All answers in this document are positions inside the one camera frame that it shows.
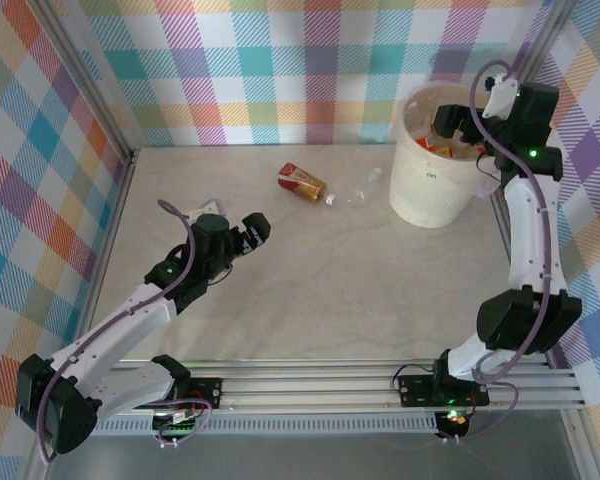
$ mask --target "marble-pattern surface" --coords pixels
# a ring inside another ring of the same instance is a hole
[[[144,149],[124,208],[95,322],[118,306],[185,232],[163,212],[221,198],[231,224],[272,225],[261,249],[155,331],[127,358],[434,358],[475,329],[480,303],[507,288],[508,263],[488,200],[441,229],[391,209],[391,145]],[[361,208],[314,205],[277,184],[293,162],[336,193],[374,166],[386,173]]]

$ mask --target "clear plastic bottle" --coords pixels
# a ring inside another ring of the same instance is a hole
[[[365,178],[363,178],[358,183],[355,183],[347,192],[346,192],[346,203],[351,205],[352,207],[358,207],[368,202],[369,197],[371,197],[374,192],[378,189],[378,185],[380,184],[380,179],[382,178],[382,169],[380,167],[376,167],[371,170]],[[327,195],[325,202],[327,205],[336,205],[339,204],[338,200],[340,197],[335,193],[330,193]]]

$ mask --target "white bucket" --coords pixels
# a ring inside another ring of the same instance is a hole
[[[397,145],[389,202],[400,217],[413,225],[425,228],[449,225],[471,200],[474,183],[484,181],[484,175],[475,165],[477,147],[459,142],[459,134],[448,140],[436,137],[437,146],[452,148],[454,158],[448,158],[424,149],[407,131],[413,134],[420,130],[415,133],[416,138],[423,132],[426,134],[440,105],[468,106],[469,93],[469,88],[461,85],[426,84],[411,92],[394,125]],[[482,108],[486,102],[486,95],[481,94],[476,103]]]

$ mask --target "colorful checkered wall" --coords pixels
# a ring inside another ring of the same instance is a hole
[[[1,0],[0,480],[32,445],[18,365],[72,339],[122,165],[25,0]]]
[[[414,86],[519,63],[551,1],[53,3],[126,134],[166,147],[387,142]]]
[[[560,88],[552,141],[566,152],[559,235],[580,321],[563,337],[600,441],[600,0],[581,0],[537,77]]]

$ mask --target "plaid backdrop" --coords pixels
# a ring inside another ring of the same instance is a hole
[[[560,248],[570,293],[584,301],[561,347],[600,441],[600,0],[579,2],[537,80],[560,87],[553,117],[553,141],[566,152]]]
[[[132,142],[164,147],[384,143],[414,86],[518,62],[551,2],[53,3]]]
[[[0,480],[33,435],[14,413],[34,351],[71,340],[121,159],[24,0],[0,1]]]

